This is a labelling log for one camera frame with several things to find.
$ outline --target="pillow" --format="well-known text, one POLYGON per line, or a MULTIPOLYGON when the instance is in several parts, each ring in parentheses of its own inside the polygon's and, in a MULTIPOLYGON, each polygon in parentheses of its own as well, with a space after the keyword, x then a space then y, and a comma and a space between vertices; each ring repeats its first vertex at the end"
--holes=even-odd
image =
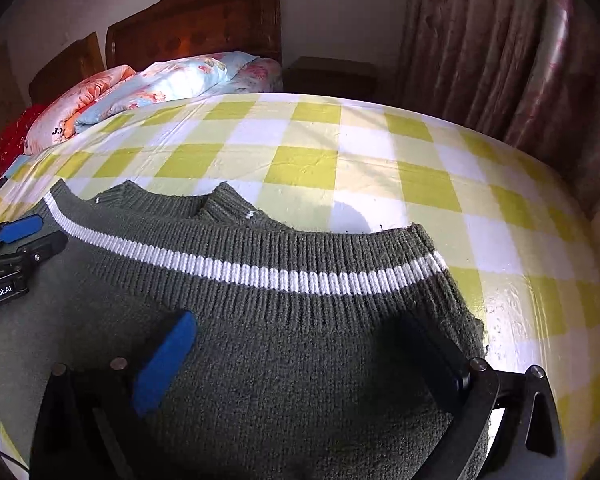
POLYGON ((129 65, 120 65, 94 74, 68 89, 33 123, 24 143, 25 155, 37 155, 49 146, 70 139, 75 134, 77 114, 121 81, 136 71, 129 65))
POLYGON ((125 110, 164 101, 198 97, 215 85, 231 80, 245 64, 257 59, 244 52, 221 52, 209 56, 157 61, 111 89, 106 96, 75 120, 75 131, 125 110))

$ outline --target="wooden headboard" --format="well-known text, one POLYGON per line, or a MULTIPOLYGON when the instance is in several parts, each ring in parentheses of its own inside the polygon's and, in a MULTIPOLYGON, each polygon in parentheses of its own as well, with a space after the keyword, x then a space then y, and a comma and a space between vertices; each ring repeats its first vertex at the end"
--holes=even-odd
POLYGON ((242 50, 282 62, 280 0, 160 0, 107 30, 107 66, 242 50))
POLYGON ((74 41, 40 69, 29 83, 31 102, 48 104, 83 79, 103 70, 98 37, 92 32, 74 41))

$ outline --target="cable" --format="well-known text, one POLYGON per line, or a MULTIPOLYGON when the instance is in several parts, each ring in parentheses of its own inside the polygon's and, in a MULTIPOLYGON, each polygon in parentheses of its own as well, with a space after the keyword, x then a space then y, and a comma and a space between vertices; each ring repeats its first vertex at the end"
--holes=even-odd
POLYGON ((25 466, 22 462, 19 462, 18 460, 14 459, 13 456, 9 456, 6 453, 3 453, 0 451, 0 456, 5 459, 8 460, 9 462, 15 464, 16 466, 22 468, 24 471, 26 471, 27 473, 29 472, 29 468, 27 466, 25 466))

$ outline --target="white stripe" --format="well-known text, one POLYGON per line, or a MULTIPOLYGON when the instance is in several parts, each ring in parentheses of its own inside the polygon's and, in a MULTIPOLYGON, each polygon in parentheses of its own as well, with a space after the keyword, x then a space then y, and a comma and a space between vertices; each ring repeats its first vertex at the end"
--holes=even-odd
POLYGON ((270 269, 227 262, 198 254, 181 253, 83 227, 60 211, 48 192, 46 206, 58 225, 71 236, 89 245, 119 254, 131 260, 216 282, 235 283, 283 292, 303 292, 317 296, 361 296, 382 294, 414 285, 419 280, 447 269, 442 256, 434 251, 401 266, 362 272, 314 272, 306 270, 270 269))

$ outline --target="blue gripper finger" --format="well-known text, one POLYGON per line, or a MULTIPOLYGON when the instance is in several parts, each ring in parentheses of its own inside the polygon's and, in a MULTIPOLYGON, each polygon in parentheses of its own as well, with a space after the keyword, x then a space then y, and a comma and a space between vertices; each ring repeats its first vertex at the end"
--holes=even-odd
POLYGON ((158 408, 196 341, 197 329, 195 316, 183 310, 148 363, 136 374, 131 405, 139 416, 158 408))
POLYGON ((9 222, 0 229, 0 242, 11 244, 21 238, 26 238, 42 229, 40 215, 25 216, 15 222, 9 222))

